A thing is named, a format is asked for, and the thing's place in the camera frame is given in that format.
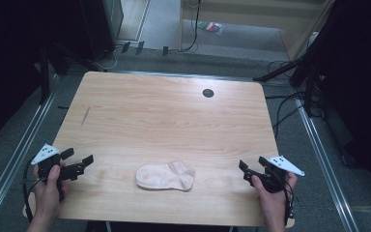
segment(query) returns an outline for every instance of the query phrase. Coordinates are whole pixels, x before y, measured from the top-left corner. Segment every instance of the finger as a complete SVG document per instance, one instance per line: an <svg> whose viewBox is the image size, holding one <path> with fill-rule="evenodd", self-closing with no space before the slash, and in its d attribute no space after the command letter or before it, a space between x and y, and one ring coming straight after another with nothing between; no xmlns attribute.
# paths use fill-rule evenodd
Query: finger
<svg viewBox="0 0 371 232"><path fill-rule="evenodd" d="M49 176L47 177L47 184L48 188L57 188L56 182L60 175L60 166L54 165L52 169L50 169Z"/></svg>
<svg viewBox="0 0 371 232"><path fill-rule="evenodd" d="M33 167L33 175L34 175L35 178L38 178L38 177L39 177L39 175L38 175L38 170L39 170L39 168L38 168L38 165L36 164L36 165Z"/></svg>
<svg viewBox="0 0 371 232"><path fill-rule="evenodd" d="M61 186L62 186L62 187L61 187L62 192L63 192L65 195L67 195L68 192L69 192L68 185L66 185L65 182L61 182L60 184L61 184Z"/></svg>
<svg viewBox="0 0 371 232"><path fill-rule="evenodd" d="M288 172L288 180L287 183L291 187L291 189L294 189L295 185L297 184L298 177L292 172Z"/></svg>
<svg viewBox="0 0 371 232"><path fill-rule="evenodd" d="M258 193L261 195L265 191L265 189L264 189L264 186L260 178L258 178L257 176L252 176L251 180L252 180L252 184L254 184L254 187L257 189Z"/></svg>

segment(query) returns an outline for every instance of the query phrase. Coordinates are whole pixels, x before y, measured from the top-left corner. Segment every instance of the scratch mark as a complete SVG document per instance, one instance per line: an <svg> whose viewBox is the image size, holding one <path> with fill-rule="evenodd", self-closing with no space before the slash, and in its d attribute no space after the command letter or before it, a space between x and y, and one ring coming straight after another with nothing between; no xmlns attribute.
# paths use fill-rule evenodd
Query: scratch mark
<svg viewBox="0 0 371 232"><path fill-rule="evenodd" d="M87 115L89 114L89 110L90 110L90 106L89 106L89 108L87 108L86 113L84 114L84 117L83 117L82 124L80 124L80 126L83 126L83 123L84 123L84 121L86 120Z"/></svg>

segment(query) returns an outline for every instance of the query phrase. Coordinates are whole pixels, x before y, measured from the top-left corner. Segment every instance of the black equipment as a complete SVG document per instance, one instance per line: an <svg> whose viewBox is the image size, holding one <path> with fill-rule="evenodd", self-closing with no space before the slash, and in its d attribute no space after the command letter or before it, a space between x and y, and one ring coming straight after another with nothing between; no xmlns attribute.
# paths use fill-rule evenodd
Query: black equipment
<svg viewBox="0 0 371 232"><path fill-rule="evenodd" d="M254 184L252 183L251 177L253 175L258 176L261 180L264 189L270 193L276 193L279 191L284 191L285 193L285 225L288 222L288 218L294 218L294 214L292 208L294 206L294 192L292 189L289 191L285 188L286 184L286 174L287 171L273 165L267 159L260 157L259 163L264 166L265 173L261 174L254 170L248 168L248 165L240 160L239 168L243 172L243 179L248 181L252 187Z"/></svg>

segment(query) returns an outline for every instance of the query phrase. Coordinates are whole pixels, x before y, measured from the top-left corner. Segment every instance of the metal frame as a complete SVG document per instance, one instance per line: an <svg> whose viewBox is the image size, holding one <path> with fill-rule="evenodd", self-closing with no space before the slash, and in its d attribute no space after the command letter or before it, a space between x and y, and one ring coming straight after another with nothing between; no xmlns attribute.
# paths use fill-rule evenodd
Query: metal frame
<svg viewBox="0 0 371 232"><path fill-rule="evenodd" d="M300 100L296 100L296 104L297 106L301 106L302 102ZM345 194L343 193L342 188L336 179L335 172L330 165L329 158L325 151L324 145L321 142L319 134L316 131L315 125L312 119L307 116L303 107L300 109L300 117L305 125L306 131L308 132L309 139L318 158L318 162L321 165L322 172L328 184L330 195L332 196L345 231L359 231L351 207L349 206L348 200L346 199Z"/></svg>
<svg viewBox="0 0 371 232"><path fill-rule="evenodd" d="M53 99L56 94L56 90L59 86L59 76L55 74L52 82L53 91L47 98L47 100L39 105L32 121L30 122L29 126L27 127L25 133L23 134L22 138L20 139L19 143L17 144L14 153L12 154L11 159L9 160L8 164L6 165L4 171L0 177L0 205L5 198L8 189L11 186L11 183L14 180L14 177L19 170L20 166L23 163L23 160L39 130L43 119L45 118L47 111L49 110Z"/></svg>

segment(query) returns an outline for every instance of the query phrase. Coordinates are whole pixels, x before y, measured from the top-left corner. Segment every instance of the circular hole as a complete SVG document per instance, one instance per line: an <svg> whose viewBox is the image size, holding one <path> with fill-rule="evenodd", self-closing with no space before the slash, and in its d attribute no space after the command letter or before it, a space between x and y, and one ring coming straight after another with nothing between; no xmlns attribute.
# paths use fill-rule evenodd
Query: circular hole
<svg viewBox="0 0 371 232"><path fill-rule="evenodd" d="M206 98L211 98L211 97L214 95L214 92L213 92L213 90L211 90L211 89L205 89L205 90L203 91L203 95L204 95L204 97L206 97Z"/></svg>

